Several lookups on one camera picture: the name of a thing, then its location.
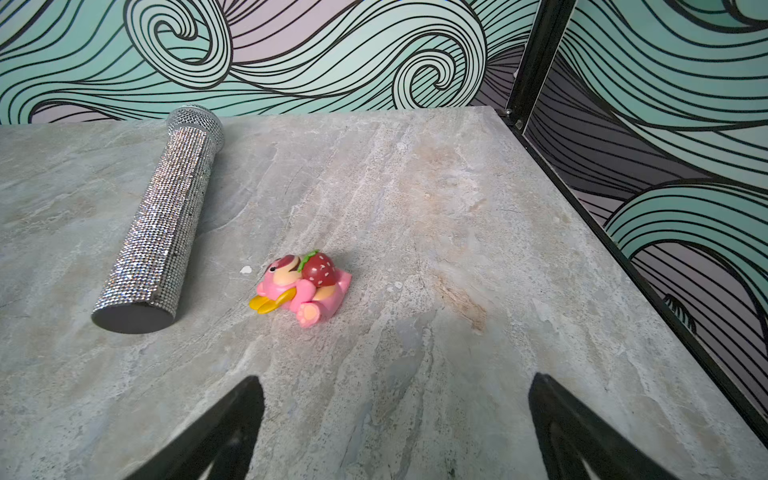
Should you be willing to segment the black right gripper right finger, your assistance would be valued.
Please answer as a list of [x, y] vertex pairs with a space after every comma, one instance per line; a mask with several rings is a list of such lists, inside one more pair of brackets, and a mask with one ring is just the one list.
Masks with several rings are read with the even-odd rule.
[[550, 479], [672, 479], [552, 376], [537, 373], [529, 409]]

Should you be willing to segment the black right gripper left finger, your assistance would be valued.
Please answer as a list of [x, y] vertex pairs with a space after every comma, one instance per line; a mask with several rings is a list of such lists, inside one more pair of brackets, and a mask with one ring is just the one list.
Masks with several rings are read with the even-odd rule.
[[259, 378], [248, 376], [130, 479], [244, 479], [265, 413]]

